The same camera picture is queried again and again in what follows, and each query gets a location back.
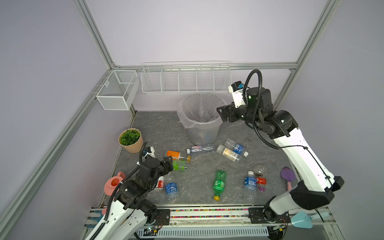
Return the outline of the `red cap clear bottle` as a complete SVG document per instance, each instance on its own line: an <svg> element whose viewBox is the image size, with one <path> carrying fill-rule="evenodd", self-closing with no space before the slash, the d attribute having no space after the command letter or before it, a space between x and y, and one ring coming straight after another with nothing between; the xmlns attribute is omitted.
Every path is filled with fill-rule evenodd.
<svg viewBox="0 0 384 240"><path fill-rule="evenodd" d="M164 179L164 176L161 176L161 177L159 177L159 179L158 179L158 181L157 181L155 190L156 190L156 191L163 190L163 189L164 189L164 186L165 186L165 179Z"/></svg>

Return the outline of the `large blue label bottle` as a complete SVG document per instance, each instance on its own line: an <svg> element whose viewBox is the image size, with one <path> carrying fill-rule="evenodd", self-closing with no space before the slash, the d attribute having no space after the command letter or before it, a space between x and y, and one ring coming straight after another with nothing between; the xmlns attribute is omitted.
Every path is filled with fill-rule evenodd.
<svg viewBox="0 0 384 240"><path fill-rule="evenodd" d="M209 122L212 118L208 110L200 110L197 115L196 121L201 123Z"/></svg>

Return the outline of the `blue label white cap bottle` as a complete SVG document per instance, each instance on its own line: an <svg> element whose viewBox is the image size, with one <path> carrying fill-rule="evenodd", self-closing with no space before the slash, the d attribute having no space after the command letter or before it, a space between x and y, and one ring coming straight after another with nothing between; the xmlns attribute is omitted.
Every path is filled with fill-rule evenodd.
<svg viewBox="0 0 384 240"><path fill-rule="evenodd" d="M165 180L165 190L168 199L175 199L179 196L178 185L172 178Z"/></svg>

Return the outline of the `orange label bottle yellow cap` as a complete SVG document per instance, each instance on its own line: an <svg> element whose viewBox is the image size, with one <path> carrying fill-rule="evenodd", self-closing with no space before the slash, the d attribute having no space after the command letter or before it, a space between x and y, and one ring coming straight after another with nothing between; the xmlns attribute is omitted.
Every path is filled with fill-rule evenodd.
<svg viewBox="0 0 384 240"><path fill-rule="evenodd" d="M177 152L177 151L167 151L166 152L166 156L167 157L172 157L173 160L175 161L187 161L187 162L190 162L191 161L191 156L190 155L187 155L187 154L184 154L184 153L181 153L181 152Z"/></svg>

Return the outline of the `lime green label bottle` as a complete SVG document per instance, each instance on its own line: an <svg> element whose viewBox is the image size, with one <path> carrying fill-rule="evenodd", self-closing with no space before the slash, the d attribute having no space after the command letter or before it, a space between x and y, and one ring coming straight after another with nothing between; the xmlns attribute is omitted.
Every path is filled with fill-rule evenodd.
<svg viewBox="0 0 384 240"><path fill-rule="evenodd" d="M173 160L174 171L183 172L188 169L189 163L186 161Z"/></svg>

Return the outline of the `green soda bottle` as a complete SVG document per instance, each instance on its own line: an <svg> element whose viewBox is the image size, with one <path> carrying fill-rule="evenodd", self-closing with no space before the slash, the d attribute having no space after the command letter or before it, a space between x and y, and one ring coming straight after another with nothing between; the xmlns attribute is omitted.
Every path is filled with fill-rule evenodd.
<svg viewBox="0 0 384 240"><path fill-rule="evenodd" d="M216 177L213 184L214 190L214 200L219 201L221 199L221 194L225 190L227 174L223 170L216 171Z"/></svg>

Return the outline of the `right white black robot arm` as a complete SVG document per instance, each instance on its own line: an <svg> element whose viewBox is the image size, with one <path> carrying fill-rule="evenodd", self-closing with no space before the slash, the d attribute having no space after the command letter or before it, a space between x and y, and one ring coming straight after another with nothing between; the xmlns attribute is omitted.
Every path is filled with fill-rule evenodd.
<svg viewBox="0 0 384 240"><path fill-rule="evenodd" d="M268 147L283 150L301 177L292 190L265 204L263 218L274 222L294 209L314 210L329 205L345 181L321 163L294 117L287 111L274 110L270 90L263 87L261 71L252 70L245 83L231 84L229 92L234 101L217 108L222 121L244 121Z"/></svg>

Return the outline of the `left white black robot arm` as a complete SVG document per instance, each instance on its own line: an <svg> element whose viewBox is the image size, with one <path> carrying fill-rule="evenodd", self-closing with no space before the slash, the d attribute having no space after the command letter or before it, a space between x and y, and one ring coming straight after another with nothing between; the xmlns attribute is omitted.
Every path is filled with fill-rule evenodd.
<svg viewBox="0 0 384 240"><path fill-rule="evenodd" d="M143 158L144 142L136 167L112 192L104 217L86 237L87 240L127 240L136 236L146 224L157 218L157 206L147 200L148 193L155 189L160 177L174 170L173 158L159 160L149 156Z"/></svg>

